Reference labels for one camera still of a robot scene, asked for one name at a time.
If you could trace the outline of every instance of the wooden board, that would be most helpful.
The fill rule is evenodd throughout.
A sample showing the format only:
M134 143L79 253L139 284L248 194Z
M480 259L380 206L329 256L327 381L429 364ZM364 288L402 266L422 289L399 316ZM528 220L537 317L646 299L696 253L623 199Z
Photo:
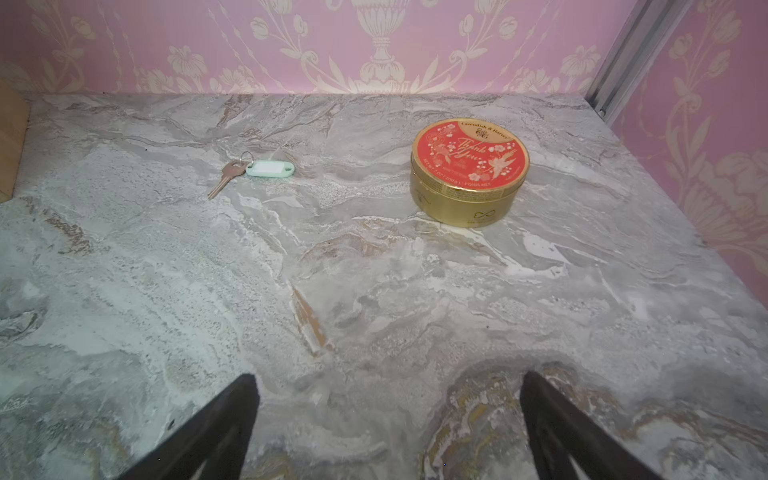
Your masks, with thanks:
M0 81L0 202L13 195L28 119L27 102Z

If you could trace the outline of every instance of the metal key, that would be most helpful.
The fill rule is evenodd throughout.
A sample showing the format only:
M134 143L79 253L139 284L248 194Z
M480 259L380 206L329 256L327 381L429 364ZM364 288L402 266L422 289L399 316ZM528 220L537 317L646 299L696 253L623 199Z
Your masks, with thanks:
M230 163L224 165L224 168L221 169L221 182L219 182L216 188L210 191L208 200L213 200L230 180L244 174L249 163L250 162L242 160L232 160Z

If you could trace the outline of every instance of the pink wallpaper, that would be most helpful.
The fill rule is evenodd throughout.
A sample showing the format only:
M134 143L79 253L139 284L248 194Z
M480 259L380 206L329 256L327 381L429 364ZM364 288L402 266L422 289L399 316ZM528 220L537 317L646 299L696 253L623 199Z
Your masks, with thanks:
M614 125L768 305L768 2L697 0Z
M21 0L25 91L583 91L634 0Z

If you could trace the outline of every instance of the mint green key tag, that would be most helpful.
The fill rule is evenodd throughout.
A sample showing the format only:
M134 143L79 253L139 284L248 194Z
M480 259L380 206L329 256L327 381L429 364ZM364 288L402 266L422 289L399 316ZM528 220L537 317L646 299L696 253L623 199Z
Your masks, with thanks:
M245 161L243 157L248 154L251 159L253 155L250 152L243 152L240 155L240 159ZM287 178L293 175L296 167L290 162L278 161L278 160L252 160L245 169L246 175L251 177L268 177L268 178Z

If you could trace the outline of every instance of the gold tin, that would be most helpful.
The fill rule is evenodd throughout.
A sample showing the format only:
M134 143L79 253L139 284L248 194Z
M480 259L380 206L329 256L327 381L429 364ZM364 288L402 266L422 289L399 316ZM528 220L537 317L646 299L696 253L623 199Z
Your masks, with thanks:
M419 132L411 151L411 195L430 217L456 227L502 218L530 167L509 131L474 118L452 118Z

